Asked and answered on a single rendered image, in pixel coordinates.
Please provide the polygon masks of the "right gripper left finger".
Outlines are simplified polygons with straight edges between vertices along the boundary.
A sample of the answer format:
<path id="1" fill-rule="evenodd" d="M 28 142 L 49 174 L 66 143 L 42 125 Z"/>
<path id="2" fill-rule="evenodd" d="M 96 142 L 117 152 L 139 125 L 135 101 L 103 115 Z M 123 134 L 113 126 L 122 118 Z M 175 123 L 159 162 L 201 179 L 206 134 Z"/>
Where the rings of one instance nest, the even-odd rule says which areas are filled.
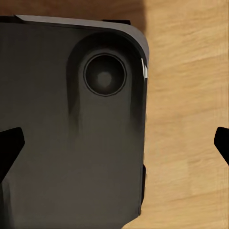
<path id="1" fill-rule="evenodd" d="M 24 146 L 21 127 L 0 132 L 0 184 Z"/>

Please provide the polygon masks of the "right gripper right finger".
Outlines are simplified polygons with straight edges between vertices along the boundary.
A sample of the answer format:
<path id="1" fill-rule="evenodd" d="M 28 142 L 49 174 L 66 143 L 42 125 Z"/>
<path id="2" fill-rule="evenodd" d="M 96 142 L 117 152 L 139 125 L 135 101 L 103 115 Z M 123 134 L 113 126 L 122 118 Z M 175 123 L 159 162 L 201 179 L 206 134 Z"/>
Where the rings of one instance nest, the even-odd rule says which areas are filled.
<path id="1" fill-rule="evenodd" d="M 214 145 L 218 151 L 222 154 L 224 159 L 229 165 L 229 129 L 224 127 L 218 127 L 215 138 Z"/>

